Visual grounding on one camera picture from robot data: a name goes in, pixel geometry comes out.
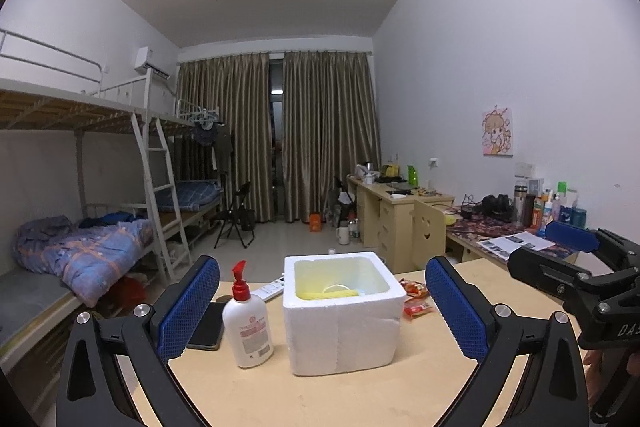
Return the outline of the person's right hand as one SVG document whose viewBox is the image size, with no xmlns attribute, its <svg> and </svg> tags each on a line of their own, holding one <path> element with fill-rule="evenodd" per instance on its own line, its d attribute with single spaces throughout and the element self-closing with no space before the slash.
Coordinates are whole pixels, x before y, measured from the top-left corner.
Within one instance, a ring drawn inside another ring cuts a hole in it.
<svg viewBox="0 0 640 427">
<path fill-rule="evenodd" d="M 588 350 L 582 359 L 588 378 L 598 378 L 602 373 L 602 350 Z"/>
</svg>

